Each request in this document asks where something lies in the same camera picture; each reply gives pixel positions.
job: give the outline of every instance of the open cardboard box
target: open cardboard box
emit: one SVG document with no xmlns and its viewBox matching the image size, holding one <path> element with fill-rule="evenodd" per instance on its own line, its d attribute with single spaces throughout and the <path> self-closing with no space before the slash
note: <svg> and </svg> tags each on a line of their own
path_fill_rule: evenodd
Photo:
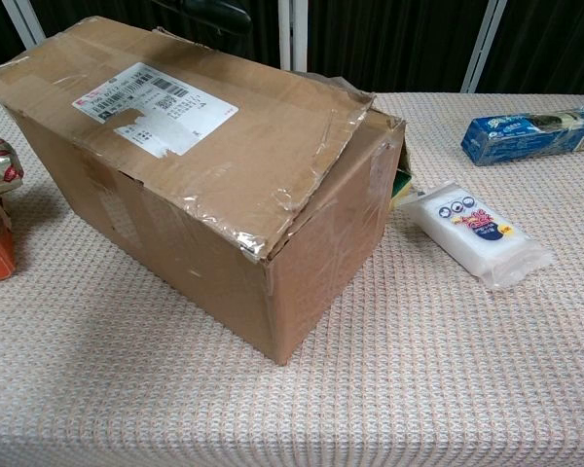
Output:
<svg viewBox="0 0 584 467">
<path fill-rule="evenodd" d="M 105 18 L 0 66 L 0 102 L 76 213 L 279 364 L 381 238 L 405 130 Z"/>
</svg>

